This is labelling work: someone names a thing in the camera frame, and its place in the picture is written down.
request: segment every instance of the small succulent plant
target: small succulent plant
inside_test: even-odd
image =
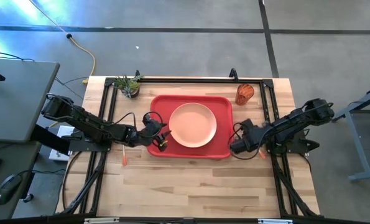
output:
[[[131,98],[131,93],[139,89],[140,84],[137,81],[143,77],[141,74],[136,75],[134,78],[128,78],[127,75],[123,75],[123,77],[117,76],[114,81],[114,87],[121,90],[124,96]]]

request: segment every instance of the metal stand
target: metal stand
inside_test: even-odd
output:
[[[370,165],[367,161],[366,155],[364,153],[363,146],[360,141],[360,135],[358,134],[358,131],[356,130],[356,126],[354,125],[352,116],[354,113],[370,113],[370,110],[362,110],[363,108],[370,105],[370,91],[367,92],[367,94],[360,98],[358,101],[355,101],[354,103],[351,103],[346,108],[342,109],[338,113],[335,114],[333,118],[333,122],[338,121],[341,118],[345,118],[346,122],[348,124],[349,130],[351,131],[354,144],[356,146],[356,149],[358,151],[358,155],[361,161],[361,164],[363,166],[364,172],[360,172],[354,175],[350,175],[348,177],[349,180],[363,180],[363,179],[369,179],[370,178]]]
[[[23,191],[23,194],[21,196],[21,200],[24,203],[30,202],[34,198],[34,195],[29,193],[29,189],[30,189],[31,183],[33,182],[35,173],[31,172],[29,175],[30,177],[26,183],[25,190]]]

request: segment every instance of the pink plate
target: pink plate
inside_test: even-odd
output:
[[[169,128],[172,137],[186,147],[207,144],[216,132],[216,118],[212,111],[199,103],[185,103],[171,114]]]

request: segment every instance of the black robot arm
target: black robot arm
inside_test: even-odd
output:
[[[49,102],[45,105],[41,114],[48,119],[58,122],[66,122],[77,130],[82,131],[87,141],[104,143],[114,141],[129,147],[150,146],[154,144],[160,151],[167,147],[165,137],[170,133],[160,134],[161,129],[166,126],[161,116],[156,112],[148,112],[143,117],[145,128],[138,131],[136,126],[112,123],[103,120],[89,112],[81,106],[73,104],[70,98],[48,94]],[[155,113],[160,122],[151,119],[151,113]],[[72,136],[71,140],[81,140],[78,136]]]
[[[301,108],[261,128],[247,119],[240,123],[243,135],[230,144],[230,150],[235,154],[251,152],[259,149],[268,139],[276,144],[285,144],[307,126],[319,126],[331,121],[334,116],[334,111],[330,108],[332,105],[333,103],[327,103],[326,100],[319,98],[310,100]]]

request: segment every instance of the butcher block tabletop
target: butcher block tabletop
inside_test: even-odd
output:
[[[96,115],[99,113],[105,78],[90,77],[86,88],[82,107]],[[295,108],[290,80],[273,78],[273,82],[279,114],[282,117]],[[117,121],[128,112],[134,112],[137,128],[140,130],[144,127],[142,117],[149,112],[150,103],[154,97],[205,95],[226,97],[232,103],[233,123],[250,118],[254,124],[260,126],[264,121],[264,115],[259,86],[254,85],[255,94],[247,104],[238,106],[234,103],[238,85],[235,83],[141,83],[141,92],[135,99],[125,98],[121,92],[118,93],[113,121]],[[107,119],[112,91],[113,88],[110,88],[104,113],[105,119]],[[269,92],[266,91],[266,94],[271,109]],[[132,117],[128,116],[121,123],[132,124],[132,122]],[[233,157],[222,160],[154,157],[144,146],[126,147],[127,166],[122,166],[122,149],[122,145],[113,143],[108,153],[97,212],[99,217],[280,217],[272,163],[264,147],[261,151],[267,156],[266,159],[256,156],[248,161]],[[288,157],[294,188],[310,209],[318,213],[312,176],[307,162],[298,154],[289,154]],[[75,198],[84,184],[89,158],[90,152],[83,152],[67,174],[66,205]],[[87,211],[91,206],[93,191],[94,187],[90,190]],[[284,190],[283,194],[286,209],[289,211],[287,192]],[[60,194],[57,212],[62,210],[62,194]]]

